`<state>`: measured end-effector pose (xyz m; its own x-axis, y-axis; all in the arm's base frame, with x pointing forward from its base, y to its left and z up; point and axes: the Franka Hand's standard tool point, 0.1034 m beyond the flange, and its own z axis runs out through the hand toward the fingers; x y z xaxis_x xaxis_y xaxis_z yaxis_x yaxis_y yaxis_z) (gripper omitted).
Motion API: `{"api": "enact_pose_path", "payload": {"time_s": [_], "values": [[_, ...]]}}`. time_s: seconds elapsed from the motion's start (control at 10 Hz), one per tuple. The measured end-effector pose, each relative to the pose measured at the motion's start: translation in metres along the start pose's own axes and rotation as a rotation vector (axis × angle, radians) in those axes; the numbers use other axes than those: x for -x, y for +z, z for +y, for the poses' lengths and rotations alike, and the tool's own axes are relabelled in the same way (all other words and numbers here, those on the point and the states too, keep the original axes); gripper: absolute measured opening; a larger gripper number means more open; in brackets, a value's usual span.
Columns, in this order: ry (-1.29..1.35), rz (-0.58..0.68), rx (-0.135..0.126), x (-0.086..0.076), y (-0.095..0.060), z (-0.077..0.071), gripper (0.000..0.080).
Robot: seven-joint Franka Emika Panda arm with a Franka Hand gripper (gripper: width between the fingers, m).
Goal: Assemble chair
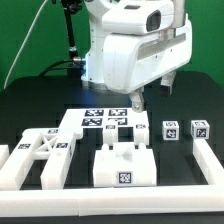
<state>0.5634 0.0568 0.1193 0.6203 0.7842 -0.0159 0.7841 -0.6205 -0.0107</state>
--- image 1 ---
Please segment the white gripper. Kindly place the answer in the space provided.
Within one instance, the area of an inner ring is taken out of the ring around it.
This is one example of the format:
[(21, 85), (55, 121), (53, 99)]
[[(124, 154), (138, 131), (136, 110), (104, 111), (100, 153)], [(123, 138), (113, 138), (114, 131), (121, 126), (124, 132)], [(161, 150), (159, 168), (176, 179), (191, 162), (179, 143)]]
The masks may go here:
[(189, 19), (176, 29), (176, 36), (160, 40), (158, 32), (145, 35), (110, 34), (103, 47), (103, 75), (109, 90), (129, 94), (132, 109), (144, 111), (144, 85), (162, 77), (160, 95), (172, 94), (174, 70), (187, 64), (192, 55), (192, 25)]

